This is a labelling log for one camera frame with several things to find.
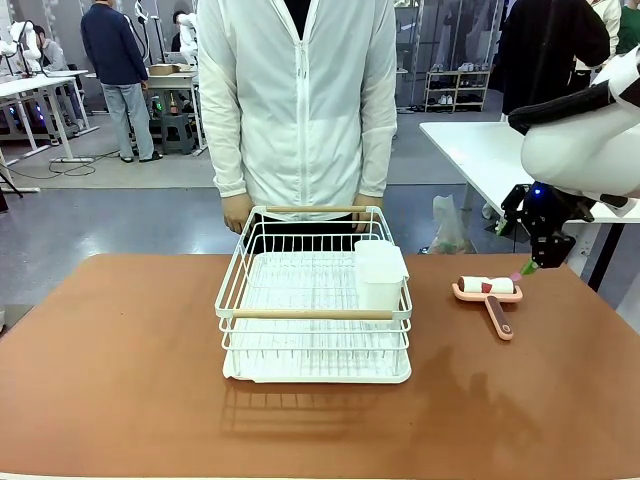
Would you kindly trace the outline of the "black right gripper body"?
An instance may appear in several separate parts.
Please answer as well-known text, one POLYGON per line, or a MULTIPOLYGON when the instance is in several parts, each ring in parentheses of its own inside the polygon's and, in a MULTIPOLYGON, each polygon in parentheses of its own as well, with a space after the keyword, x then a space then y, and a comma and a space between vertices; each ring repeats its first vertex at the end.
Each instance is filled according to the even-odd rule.
POLYGON ((521 223, 528 233, 555 231, 571 217, 568 197, 555 187, 534 182, 525 194, 521 223))

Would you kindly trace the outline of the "person's left hand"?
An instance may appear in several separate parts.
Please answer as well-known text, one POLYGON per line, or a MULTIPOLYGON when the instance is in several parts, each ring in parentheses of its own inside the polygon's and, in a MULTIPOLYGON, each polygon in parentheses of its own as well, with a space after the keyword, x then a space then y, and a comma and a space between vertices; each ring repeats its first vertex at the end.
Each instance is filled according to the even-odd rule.
POLYGON ((352 226, 355 233, 364 233, 374 222, 380 220, 379 213, 383 208, 382 197, 372 197, 358 194, 354 199, 354 207, 362 207, 362 211, 352 213, 352 226))

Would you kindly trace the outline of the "person's right hand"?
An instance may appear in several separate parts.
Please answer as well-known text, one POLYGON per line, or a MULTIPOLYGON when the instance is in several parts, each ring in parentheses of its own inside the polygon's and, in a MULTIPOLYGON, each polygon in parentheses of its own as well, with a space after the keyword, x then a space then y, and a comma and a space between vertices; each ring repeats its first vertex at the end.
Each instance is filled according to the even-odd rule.
POLYGON ((236 234, 241 234, 253 209, 253 202, 247 193, 223 197, 221 199, 225 226, 236 234))

